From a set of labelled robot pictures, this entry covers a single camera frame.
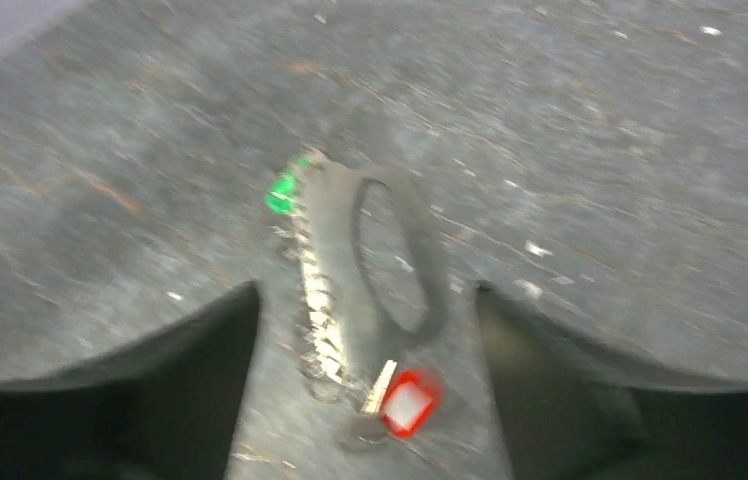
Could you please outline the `green capped key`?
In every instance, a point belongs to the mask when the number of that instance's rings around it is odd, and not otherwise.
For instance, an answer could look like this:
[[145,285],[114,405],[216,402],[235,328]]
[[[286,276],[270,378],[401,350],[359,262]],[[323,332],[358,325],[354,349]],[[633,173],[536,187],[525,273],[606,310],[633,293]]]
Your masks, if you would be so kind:
[[270,210],[282,215],[293,213],[301,185],[299,176],[310,163],[308,156],[300,156],[292,160],[275,177],[264,197],[265,204]]

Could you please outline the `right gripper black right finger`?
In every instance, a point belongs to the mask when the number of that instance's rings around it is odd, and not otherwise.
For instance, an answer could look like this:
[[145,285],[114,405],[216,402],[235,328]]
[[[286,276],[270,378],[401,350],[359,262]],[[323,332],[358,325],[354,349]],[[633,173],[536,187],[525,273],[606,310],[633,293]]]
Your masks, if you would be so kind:
[[480,283],[474,310],[516,479],[748,479],[748,382],[672,370]]

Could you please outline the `red capped key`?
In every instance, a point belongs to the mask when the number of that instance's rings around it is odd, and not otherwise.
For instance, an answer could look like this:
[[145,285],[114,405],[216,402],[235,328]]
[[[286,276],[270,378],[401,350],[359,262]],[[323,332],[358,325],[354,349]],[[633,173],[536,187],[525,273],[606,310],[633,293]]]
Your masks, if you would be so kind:
[[431,371],[400,370],[397,361],[386,361],[344,428],[340,446],[362,452],[390,438],[415,435],[439,408],[444,392],[444,384]]

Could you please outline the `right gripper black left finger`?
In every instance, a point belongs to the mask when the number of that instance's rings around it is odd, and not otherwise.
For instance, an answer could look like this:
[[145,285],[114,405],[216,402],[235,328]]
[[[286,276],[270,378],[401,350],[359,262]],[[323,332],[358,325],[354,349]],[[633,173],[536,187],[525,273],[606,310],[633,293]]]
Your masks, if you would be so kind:
[[0,479],[222,479],[259,332],[247,282],[140,340],[0,382]]

